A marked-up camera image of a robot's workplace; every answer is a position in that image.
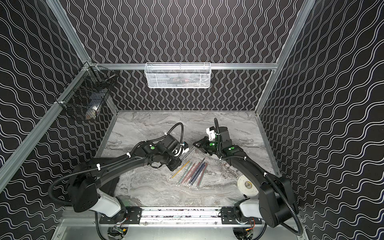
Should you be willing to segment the black pencil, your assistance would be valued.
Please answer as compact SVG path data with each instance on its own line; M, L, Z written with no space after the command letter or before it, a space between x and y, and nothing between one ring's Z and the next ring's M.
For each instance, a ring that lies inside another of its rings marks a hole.
M195 149L196 147L195 146L193 146L182 158L181 158L181 161L183 162L184 161L184 159L186 159L187 158L187 156L188 155L190 155L193 151L194 151L194 149Z

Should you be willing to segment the yellow pencil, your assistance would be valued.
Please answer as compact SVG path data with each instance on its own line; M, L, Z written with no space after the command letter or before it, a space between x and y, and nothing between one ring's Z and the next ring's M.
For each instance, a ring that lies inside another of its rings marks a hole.
M177 170L170 178L169 180L172 180L173 178L175 178L175 176L181 172L186 166L188 166L190 164L190 161L187 161L179 170Z

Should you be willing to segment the red pencil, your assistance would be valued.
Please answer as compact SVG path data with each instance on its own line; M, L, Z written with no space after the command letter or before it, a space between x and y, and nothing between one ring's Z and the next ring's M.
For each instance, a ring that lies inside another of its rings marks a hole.
M196 166L192 169L190 175L187 177L187 179L184 181L184 185L187 184L187 182L193 177L195 172L199 169L200 165L204 162L205 158L203 158Z
M197 185L196 185L196 190L197 189L199 189L199 187L200 187L200 185L201 185L201 182L202 182L202 179L203 179L203 177L204 177L204 174L205 174L205 171L206 171L206 169L207 169L207 166L208 166L208 163L205 163L205 166L204 166L204 168L203 168L203 170L202 170L202 172L201 172L201 175L200 175L200 177L199 177L199 180L198 180L198 183L197 183Z
M181 185L183 185L183 184L188 180L188 178L189 178L189 176L191 175L192 171L194 170L195 166L196 166L196 163L194 163L194 164L190 167L190 169L189 169L189 171L187 172L186 176L182 179Z

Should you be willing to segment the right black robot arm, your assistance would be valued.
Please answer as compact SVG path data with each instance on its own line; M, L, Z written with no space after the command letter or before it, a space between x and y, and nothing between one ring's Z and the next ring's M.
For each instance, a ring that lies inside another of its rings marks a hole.
M302 236L303 226L299 220L298 204L291 182L277 177L253 161L238 145L233 144L227 127L215 125L207 128L207 136L193 143L204 154L217 156L239 170L258 190L258 210L261 219L271 227L279 225L291 233Z

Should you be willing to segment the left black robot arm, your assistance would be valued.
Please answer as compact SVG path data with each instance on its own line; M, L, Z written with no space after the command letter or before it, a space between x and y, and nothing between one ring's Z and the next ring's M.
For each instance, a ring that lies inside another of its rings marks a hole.
M176 139L169 130L164 136L137 143L130 152L114 159L94 159L74 168L48 188L49 197L57 203L73 207L76 213L93 211L115 223L128 216L124 203L100 190L121 175L145 166L158 169L166 166L171 172L182 163L181 155L189 149L182 138Z

